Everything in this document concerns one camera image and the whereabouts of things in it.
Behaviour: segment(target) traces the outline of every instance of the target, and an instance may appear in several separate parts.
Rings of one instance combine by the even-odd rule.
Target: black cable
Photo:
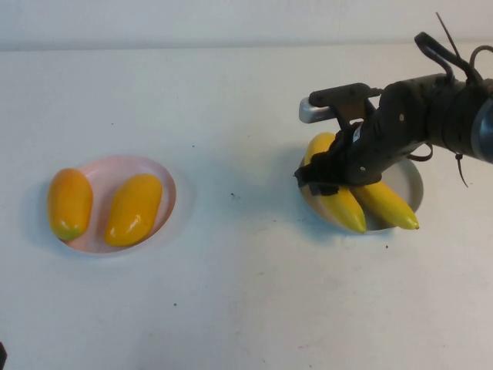
[[[431,39],[430,36],[422,32],[414,38],[414,41],[423,54],[425,54],[429,59],[436,62],[438,65],[441,66],[441,68],[445,70],[445,73],[447,74],[446,82],[452,82],[454,80],[454,70],[448,65],[447,62],[443,60],[440,55],[438,55],[435,50],[433,50],[429,46],[428,38]]]
[[[440,66],[444,67],[444,63],[446,64],[445,60],[452,63],[454,66],[457,66],[458,68],[462,69],[465,73],[465,75],[468,77],[468,81],[474,82],[474,83],[479,83],[480,81],[483,80],[483,78],[479,75],[478,71],[474,69],[473,66],[471,66],[469,63],[467,63],[465,60],[462,58],[459,58],[456,56],[453,52],[450,52],[450,50],[447,50],[443,45],[440,44],[437,40],[433,39],[429,34],[422,32],[419,35],[417,35],[414,38],[416,44],[418,45],[419,49],[430,59],[434,60]],[[433,57],[430,56],[429,52],[425,52],[425,50],[431,50],[434,54],[437,54],[438,56],[434,55]]]
[[[476,56],[478,56],[478,54],[484,50],[487,50],[489,52],[493,52],[493,46],[490,46],[490,45],[481,45],[479,47],[477,47],[471,54],[471,59],[469,61],[469,64],[471,65],[472,68],[474,68],[475,66],[475,62],[476,62]]]
[[[457,160],[457,165],[459,167],[459,174],[461,175],[462,182],[464,183],[465,187],[468,187],[464,180],[464,175],[462,174],[462,166],[461,166],[461,159],[462,159],[462,154],[456,153],[455,154],[455,159]]]
[[[416,162],[426,162],[433,157],[433,146],[430,143],[424,143],[428,148],[430,148],[430,153],[426,156],[415,156],[414,154],[409,154],[407,158],[409,160],[415,160]]]

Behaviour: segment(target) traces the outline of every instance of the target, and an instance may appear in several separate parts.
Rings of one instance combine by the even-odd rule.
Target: orange mango
[[[127,247],[144,240],[153,228],[162,195],[163,185],[152,174],[128,179],[112,199],[105,242]]]
[[[75,168],[59,171],[50,184],[46,207],[59,239],[71,241],[84,234],[92,209],[92,188],[84,173]]]

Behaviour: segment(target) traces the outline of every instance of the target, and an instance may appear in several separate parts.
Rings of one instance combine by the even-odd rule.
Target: white surface
[[[293,178],[337,125],[300,123],[299,101],[438,72],[415,46],[20,52],[0,66],[6,370],[491,368],[493,166],[465,159],[466,189],[436,150],[418,164],[421,229],[366,237],[319,221]],[[493,76],[491,56],[478,67]],[[45,187],[111,153],[166,166],[176,212],[136,253],[81,257],[49,233]]]
[[[2,0],[0,49],[490,39],[490,0]]]

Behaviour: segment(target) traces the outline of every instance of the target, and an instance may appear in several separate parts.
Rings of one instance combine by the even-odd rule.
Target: yellow banana
[[[351,189],[364,205],[388,224],[408,230],[419,229],[411,207],[383,181]]]
[[[310,163],[314,154],[327,151],[334,139],[335,135],[333,133],[320,133],[315,136],[308,144],[304,165],[306,166]],[[339,191],[334,195],[320,196],[320,202],[348,229],[358,233],[366,231],[367,225],[363,210],[354,195],[346,187],[340,187]]]

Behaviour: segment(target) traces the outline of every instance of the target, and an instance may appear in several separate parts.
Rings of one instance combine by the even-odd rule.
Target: toy fruit
[[[335,135],[333,133],[316,135],[308,144],[304,165],[310,163],[312,156],[315,154],[328,150],[334,139]],[[353,194],[346,187],[340,187],[339,191],[333,195],[320,196],[320,202],[348,229],[358,233],[366,231],[367,225],[364,219],[364,212]]]
[[[47,213],[53,233],[63,241],[84,234],[92,209],[92,188],[86,176],[75,168],[59,171],[50,184]]]
[[[105,242],[127,247],[142,241],[156,219],[163,185],[158,177],[141,173],[128,179],[115,193],[105,232]]]

